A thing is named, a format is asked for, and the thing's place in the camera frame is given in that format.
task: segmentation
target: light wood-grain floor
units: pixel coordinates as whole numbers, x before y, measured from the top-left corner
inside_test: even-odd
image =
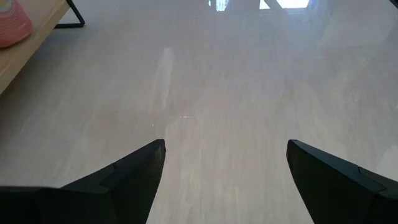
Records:
[[[87,26],[0,96],[0,184],[60,187],[157,138],[150,224],[311,223],[288,139],[398,180],[398,10],[294,2],[76,0]]]

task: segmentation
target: pink object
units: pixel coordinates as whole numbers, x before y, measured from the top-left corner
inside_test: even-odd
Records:
[[[0,0],[0,47],[8,47],[32,32],[32,22],[16,0]]]

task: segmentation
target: bench leg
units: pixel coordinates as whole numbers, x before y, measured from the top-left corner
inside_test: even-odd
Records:
[[[56,29],[64,29],[64,28],[81,28],[86,24],[86,21],[83,19],[81,16],[79,10],[77,10],[75,4],[73,3],[72,0],[67,0],[67,3],[69,4],[70,8],[73,10],[75,13],[76,17],[79,19],[79,23],[73,23],[73,24],[57,24],[55,26]]]

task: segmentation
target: floor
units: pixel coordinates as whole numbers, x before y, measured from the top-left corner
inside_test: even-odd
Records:
[[[0,184],[60,187],[157,138],[150,224],[311,223],[288,139],[398,180],[389,0],[76,5],[87,26],[53,31],[0,97]]]

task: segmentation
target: wooden bench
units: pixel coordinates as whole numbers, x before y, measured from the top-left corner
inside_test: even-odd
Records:
[[[32,34],[21,43],[0,49],[0,94],[7,88],[54,27],[83,27],[85,24],[72,0],[18,0],[18,2],[32,21]],[[57,25],[69,8],[72,8],[80,23]]]

